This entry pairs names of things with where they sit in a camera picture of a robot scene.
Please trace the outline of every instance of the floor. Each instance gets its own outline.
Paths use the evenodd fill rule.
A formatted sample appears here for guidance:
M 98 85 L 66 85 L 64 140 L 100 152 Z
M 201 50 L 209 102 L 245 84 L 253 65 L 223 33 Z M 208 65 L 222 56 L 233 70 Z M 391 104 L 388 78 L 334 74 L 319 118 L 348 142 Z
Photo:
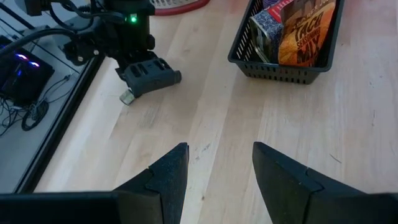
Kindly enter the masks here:
M 397 1 L 347 0 L 333 68 L 311 85 L 246 78 L 227 61 L 247 3 L 152 18 L 181 84 L 124 106 L 105 60 L 36 191 L 110 190 L 188 142 L 181 223 L 271 223 L 254 141 L 359 190 L 398 191 Z
M 29 21 L 33 26 L 40 27 L 48 25 L 50 27 L 54 27 L 56 25 L 56 23 L 46 14 L 43 14 L 43 16 L 39 17 L 28 16 L 17 7 L 14 0 L 6 0 L 2 2 L 15 13 Z M 74 16 L 73 13 L 63 10 L 56 4 L 54 7 L 55 12 L 64 21 Z M 0 13 L 0 18 L 10 24 L 11 27 L 15 28 L 16 30 L 26 29 L 26 27 L 17 22 L 10 15 L 6 14 L 4 11 L 0 10 Z M 0 22 L 0 35 L 5 35 L 9 39 L 11 39 L 12 35 L 17 35 L 19 37 L 21 36 L 3 22 Z M 73 75 L 70 81 L 66 82 L 59 89 L 53 93 L 51 93 L 51 91 L 49 92 L 50 94 L 47 95 L 49 100 L 54 100 L 68 92 L 75 85 L 83 67 L 76 67 L 69 62 L 65 58 L 64 54 L 57 48 L 52 37 L 41 38 L 38 41 L 38 44 L 42 47 L 42 49 L 35 47 L 34 45 L 26 45 L 25 48 L 31 50 L 34 55 L 50 64 L 55 69 L 54 74 L 48 81 L 44 90 L 47 90 L 55 82 L 63 79 L 65 75 Z M 56 59 L 43 49 L 51 52 L 59 59 Z M 66 98 L 61 98 L 60 100 L 51 103 L 46 116 L 43 118 L 40 124 L 31 131 L 23 131 L 21 129 L 21 121 L 19 121 L 14 124 L 5 135 L 0 137 L 0 194 L 11 193 L 15 191 L 21 177 L 27 170 L 32 158 L 37 153 L 37 150 L 44 140 L 44 137 L 46 137 L 46 134 L 52 126 L 54 119 L 57 117 L 65 99 Z M 5 118 L 7 118 L 7 116 L 8 113 L 0 114 L 0 121 L 3 121 Z

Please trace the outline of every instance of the computer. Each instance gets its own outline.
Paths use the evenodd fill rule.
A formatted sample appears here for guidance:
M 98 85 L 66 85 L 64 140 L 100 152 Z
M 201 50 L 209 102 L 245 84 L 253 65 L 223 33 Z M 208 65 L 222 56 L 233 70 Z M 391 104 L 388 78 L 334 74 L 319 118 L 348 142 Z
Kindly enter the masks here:
M 0 48 L 10 43 L 7 37 L 0 36 Z M 55 71 L 25 49 L 0 58 L 0 68 L 0 96 L 13 101 L 16 106 L 27 106 L 37 101 Z

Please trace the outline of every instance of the red basket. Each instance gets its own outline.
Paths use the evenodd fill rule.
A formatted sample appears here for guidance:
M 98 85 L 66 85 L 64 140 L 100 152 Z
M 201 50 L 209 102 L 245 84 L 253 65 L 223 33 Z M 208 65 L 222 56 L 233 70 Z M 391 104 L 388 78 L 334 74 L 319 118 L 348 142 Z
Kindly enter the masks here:
M 171 16 L 206 6 L 210 0 L 150 0 L 156 16 Z

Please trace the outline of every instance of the blue light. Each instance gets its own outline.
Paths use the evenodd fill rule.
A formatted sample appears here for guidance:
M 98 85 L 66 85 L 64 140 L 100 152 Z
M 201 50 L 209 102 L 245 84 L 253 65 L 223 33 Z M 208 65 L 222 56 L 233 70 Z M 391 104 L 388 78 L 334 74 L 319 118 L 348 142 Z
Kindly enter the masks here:
M 31 66 L 35 66 L 36 68 L 39 68 L 39 67 L 40 67 L 40 65 L 39 65 L 38 63 L 36 63 L 36 62 L 29 62 L 29 64 L 30 64 Z
M 16 54 L 16 56 L 23 60 L 29 60 L 25 55 L 22 54 Z

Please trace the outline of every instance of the black basket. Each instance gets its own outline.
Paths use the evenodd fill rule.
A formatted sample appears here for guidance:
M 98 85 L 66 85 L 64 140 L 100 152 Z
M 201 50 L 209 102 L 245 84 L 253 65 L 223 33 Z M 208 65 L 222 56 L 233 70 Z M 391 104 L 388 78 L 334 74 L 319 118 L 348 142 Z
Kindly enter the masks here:
M 343 6 L 344 0 L 336 0 L 336 9 L 315 67 L 295 67 L 261 62 L 254 50 L 249 18 L 262 10 L 262 0 L 250 0 L 228 60 L 238 65 L 247 77 L 311 84 L 319 73 L 331 68 Z

